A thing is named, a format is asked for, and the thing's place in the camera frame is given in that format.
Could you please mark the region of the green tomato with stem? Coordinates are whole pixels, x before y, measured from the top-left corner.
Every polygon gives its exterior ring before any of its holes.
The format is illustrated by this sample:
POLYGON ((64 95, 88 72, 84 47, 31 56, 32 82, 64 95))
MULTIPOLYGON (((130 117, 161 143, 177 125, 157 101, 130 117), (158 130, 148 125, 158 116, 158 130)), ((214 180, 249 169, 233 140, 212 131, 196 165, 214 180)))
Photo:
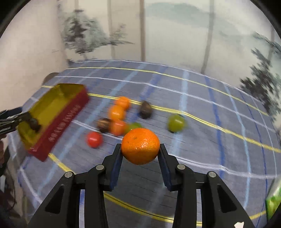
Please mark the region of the green tomato with stem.
POLYGON ((127 134, 129 131, 131 131, 133 129, 136 129, 136 128, 142 128, 142 125, 140 123, 137 123, 137 122, 128 123, 126 125, 124 133, 127 134))

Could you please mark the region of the large dark brown fruit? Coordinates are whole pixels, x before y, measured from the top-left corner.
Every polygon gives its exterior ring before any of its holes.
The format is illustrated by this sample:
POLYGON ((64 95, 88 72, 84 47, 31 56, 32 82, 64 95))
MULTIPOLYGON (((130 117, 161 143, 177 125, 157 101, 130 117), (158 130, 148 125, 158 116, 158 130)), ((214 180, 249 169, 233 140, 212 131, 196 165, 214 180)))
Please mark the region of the large dark brown fruit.
POLYGON ((153 109, 150 105, 149 102, 143 101, 140 110, 139 110, 139 115, 142 119, 148 119, 152 116, 153 109))

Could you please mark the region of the orange-red tomato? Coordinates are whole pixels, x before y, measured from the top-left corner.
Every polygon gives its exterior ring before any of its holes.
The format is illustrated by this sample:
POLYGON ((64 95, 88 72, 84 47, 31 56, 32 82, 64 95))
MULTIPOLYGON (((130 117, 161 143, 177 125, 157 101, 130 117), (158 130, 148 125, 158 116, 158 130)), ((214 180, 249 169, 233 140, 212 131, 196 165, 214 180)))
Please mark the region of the orange-red tomato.
POLYGON ((116 120, 110 123, 110 133, 115 136, 121 136, 125 133, 127 124, 125 121, 116 120))

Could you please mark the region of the small orange mandarin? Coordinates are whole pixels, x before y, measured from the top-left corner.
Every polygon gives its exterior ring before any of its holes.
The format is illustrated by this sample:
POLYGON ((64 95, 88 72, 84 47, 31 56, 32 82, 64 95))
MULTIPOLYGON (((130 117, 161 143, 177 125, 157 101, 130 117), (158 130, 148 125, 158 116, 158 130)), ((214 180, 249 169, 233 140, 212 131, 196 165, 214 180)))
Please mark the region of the small orange mandarin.
POLYGON ((130 108, 130 99, 125 96, 120 96, 117 100, 115 100, 115 104, 126 111, 130 108))

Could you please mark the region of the dark chestnut fruit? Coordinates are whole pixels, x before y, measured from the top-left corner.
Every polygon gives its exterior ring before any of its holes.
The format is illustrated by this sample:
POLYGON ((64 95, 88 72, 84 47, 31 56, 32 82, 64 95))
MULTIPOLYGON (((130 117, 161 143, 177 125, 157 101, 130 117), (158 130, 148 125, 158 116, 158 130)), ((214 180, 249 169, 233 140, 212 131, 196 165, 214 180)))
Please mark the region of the dark chestnut fruit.
POLYGON ((38 132, 41 129, 41 125, 39 124, 38 120, 35 118, 31 118, 28 121, 30 128, 35 132, 38 132))

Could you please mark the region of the red gold toffee tin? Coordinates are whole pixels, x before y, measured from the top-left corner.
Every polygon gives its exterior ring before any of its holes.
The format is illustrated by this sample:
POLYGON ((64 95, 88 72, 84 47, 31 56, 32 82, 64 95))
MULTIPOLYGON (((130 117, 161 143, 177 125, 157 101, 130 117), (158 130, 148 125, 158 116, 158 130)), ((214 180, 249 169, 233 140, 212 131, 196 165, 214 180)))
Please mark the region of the red gold toffee tin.
POLYGON ((35 132, 26 122, 18 126, 20 139, 28 153, 45 161, 70 122, 89 102, 87 89, 81 84, 57 84, 50 88, 29 110, 40 130, 35 132))

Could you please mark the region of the small dark brown fruit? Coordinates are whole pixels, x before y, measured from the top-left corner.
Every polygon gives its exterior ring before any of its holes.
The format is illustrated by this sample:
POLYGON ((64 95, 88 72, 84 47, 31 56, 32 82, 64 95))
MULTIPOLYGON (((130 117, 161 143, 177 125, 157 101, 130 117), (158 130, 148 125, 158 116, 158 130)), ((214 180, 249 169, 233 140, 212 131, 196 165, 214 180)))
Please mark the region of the small dark brown fruit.
POLYGON ((111 120, 108 118, 100 118, 97 121, 97 129, 101 133, 108 133, 110 131, 111 120))

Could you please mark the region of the small red tomato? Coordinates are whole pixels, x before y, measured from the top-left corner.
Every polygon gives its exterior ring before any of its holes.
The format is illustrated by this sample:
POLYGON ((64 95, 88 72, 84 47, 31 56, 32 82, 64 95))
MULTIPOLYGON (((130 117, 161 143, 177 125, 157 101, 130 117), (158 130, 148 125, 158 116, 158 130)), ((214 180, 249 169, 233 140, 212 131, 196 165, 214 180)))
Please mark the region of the small red tomato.
POLYGON ((86 141, 91 148, 97 148, 103 142, 102 134, 99 132, 90 132, 87 134, 86 141))

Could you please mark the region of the large green tomato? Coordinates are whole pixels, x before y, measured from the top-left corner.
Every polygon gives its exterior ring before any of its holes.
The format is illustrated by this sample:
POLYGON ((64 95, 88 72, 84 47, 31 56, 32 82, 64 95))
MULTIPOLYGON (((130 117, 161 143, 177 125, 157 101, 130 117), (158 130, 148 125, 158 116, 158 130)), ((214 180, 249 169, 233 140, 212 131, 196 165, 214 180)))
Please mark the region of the large green tomato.
POLYGON ((168 118, 167 129, 172 133, 181 132, 186 126, 186 120, 180 114, 172 114, 168 118))

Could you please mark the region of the large orange mandarin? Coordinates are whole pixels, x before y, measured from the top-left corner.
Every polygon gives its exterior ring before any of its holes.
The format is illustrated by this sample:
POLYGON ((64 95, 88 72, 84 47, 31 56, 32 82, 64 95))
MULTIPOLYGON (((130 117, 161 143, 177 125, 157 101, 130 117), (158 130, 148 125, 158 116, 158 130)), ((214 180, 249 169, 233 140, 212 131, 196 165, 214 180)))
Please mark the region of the large orange mandarin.
POLYGON ((158 155, 159 148, 158 136, 146 128, 129 131, 121 143, 123 156, 135 165, 145 165, 153 161, 158 155))

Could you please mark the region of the blue plaid tablecloth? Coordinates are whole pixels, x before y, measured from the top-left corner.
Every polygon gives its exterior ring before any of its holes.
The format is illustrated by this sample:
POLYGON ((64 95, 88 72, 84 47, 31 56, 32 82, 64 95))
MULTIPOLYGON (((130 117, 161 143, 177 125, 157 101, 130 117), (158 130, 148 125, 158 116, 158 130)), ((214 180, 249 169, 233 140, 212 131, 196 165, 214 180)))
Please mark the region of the blue plaid tablecloth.
POLYGON ((168 152, 196 172, 219 174, 255 227, 266 224, 265 199, 280 175, 280 143, 260 101, 188 70, 128 60, 88 60, 50 74, 28 96, 30 110, 58 84, 81 84, 89 101, 41 162, 8 136, 11 160, 30 221, 66 171, 82 173, 102 162, 136 127, 153 131, 168 152))

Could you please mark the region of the green package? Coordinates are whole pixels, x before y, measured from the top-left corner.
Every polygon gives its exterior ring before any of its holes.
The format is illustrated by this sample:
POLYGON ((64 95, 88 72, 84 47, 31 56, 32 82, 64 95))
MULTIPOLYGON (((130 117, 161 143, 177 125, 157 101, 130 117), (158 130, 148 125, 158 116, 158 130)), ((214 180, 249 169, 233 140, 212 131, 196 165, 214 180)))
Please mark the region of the green package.
POLYGON ((269 221, 280 204, 280 176, 275 178, 270 186, 266 200, 266 215, 269 221))

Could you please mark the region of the glossy orange kumquat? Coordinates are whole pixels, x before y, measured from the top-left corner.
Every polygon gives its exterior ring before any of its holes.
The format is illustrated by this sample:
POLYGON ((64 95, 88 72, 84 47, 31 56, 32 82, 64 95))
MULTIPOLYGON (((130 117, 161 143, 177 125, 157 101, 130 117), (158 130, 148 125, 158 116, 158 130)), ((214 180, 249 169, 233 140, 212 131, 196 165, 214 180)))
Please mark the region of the glossy orange kumquat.
POLYGON ((112 105, 108 110, 109 119, 116 120, 124 120, 126 118, 126 111, 119 105, 112 105))

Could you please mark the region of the painted landscape folding screen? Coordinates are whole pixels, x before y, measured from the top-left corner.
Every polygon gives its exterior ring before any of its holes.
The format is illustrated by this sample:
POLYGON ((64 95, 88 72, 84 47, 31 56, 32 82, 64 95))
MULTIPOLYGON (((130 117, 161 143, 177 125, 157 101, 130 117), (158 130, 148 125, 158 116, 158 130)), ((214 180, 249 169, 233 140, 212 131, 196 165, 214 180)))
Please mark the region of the painted landscape folding screen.
POLYGON ((30 1, 1 36, 1 109, 87 59, 168 64, 238 86, 253 49, 280 74, 280 36, 251 1, 30 1))

